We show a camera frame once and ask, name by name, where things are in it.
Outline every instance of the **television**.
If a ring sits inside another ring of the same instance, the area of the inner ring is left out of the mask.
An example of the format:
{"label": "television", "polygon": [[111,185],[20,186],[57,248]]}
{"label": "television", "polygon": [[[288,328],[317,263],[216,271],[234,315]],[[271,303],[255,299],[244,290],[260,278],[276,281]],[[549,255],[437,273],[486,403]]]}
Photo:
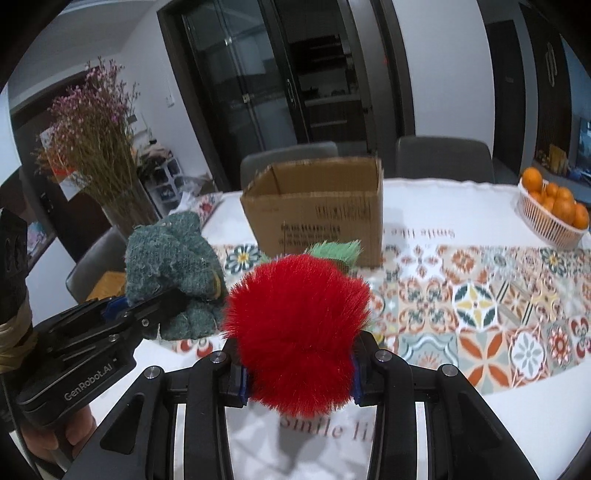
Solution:
{"label": "television", "polygon": [[591,121],[585,118],[581,119],[579,129],[576,166],[584,172],[591,173]]}

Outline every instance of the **patterned table runner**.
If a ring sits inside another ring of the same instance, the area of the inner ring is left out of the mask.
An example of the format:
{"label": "patterned table runner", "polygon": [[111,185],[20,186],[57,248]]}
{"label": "patterned table runner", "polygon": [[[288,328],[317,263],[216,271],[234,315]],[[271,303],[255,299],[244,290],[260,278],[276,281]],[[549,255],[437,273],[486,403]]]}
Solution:
{"label": "patterned table runner", "polygon": [[[231,288],[259,263],[256,245],[215,246]],[[591,251],[386,246],[368,326],[380,346],[427,368],[451,363],[481,394],[557,375],[591,355]],[[197,358],[219,335],[161,342]]]}

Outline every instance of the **dining table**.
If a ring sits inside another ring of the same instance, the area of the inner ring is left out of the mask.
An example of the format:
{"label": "dining table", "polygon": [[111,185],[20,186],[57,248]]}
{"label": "dining table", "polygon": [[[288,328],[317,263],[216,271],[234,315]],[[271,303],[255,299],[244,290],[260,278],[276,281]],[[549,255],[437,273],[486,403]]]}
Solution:
{"label": "dining table", "polygon": [[[240,202],[226,193],[202,235],[228,288],[256,267]],[[368,329],[411,364],[456,365],[503,422],[541,480],[556,480],[591,432],[591,235],[560,252],[523,221],[516,186],[386,179],[383,265],[356,268],[370,285]],[[141,372],[192,366],[222,348],[198,340],[144,340],[135,369],[91,403],[97,423]],[[184,406],[176,417],[174,478],[183,479]],[[234,476],[364,479],[375,407],[353,402],[298,419],[249,402],[227,408]],[[427,478],[424,407],[417,404],[417,478]]]}

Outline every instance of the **white tablecloth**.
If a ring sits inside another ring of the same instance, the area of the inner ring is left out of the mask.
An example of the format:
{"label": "white tablecloth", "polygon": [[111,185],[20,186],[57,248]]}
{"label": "white tablecloth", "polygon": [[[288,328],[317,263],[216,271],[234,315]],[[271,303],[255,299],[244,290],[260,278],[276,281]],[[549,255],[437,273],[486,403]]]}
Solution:
{"label": "white tablecloth", "polygon": [[[517,188],[511,186],[385,180],[383,242],[401,246],[545,246],[517,213],[517,196]],[[256,243],[239,198],[238,192],[225,195],[204,227],[203,235],[211,244]],[[590,235],[583,238],[581,246],[591,248]],[[139,346],[135,358],[136,369],[92,403],[97,421],[144,368],[160,365],[171,371],[194,362],[194,355],[172,353],[148,341]],[[556,377],[485,397],[542,480],[556,480],[591,431],[590,375],[591,362],[585,362]],[[318,431],[317,435],[296,437],[284,434],[292,424],[281,423],[277,414],[257,404],[250,403],[242,410],[228,409],[236,479],[365,478],[375,410],[360,412],[356,408],[347,406],[332,415],[329,427],[322,424],[318,428],[314,423],[311,428]],[[420,417],[421,408],[417,410]],[[368,431],[363,440],[366,422]],[[418,477],[426,478],[424,426],[419,428],[419,454]],[[181,450],[177,449],[175,462],[180,465],[181,461]],[[182,478],[181,470],[177,469],[175,478]]]}

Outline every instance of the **human hand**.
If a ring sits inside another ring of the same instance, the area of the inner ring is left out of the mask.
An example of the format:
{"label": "human hand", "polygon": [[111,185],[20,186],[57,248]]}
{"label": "human hand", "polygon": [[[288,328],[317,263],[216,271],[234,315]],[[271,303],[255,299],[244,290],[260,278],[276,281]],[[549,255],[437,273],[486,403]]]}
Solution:
{"label": "human hand", "polygon": [[[71,416],[66,424],[66,439],[73,446],[72,454],[74,457],[80,453],[82,447],[95,430],[96,420],[92,416],[89,406],[78,410]],[[51,451],[57,450],[59,446],[55,433],[50,430],[38,430],[29,422],[21,425],[21,433],[33,455],[48,462],[55,463],[51,454]]]}

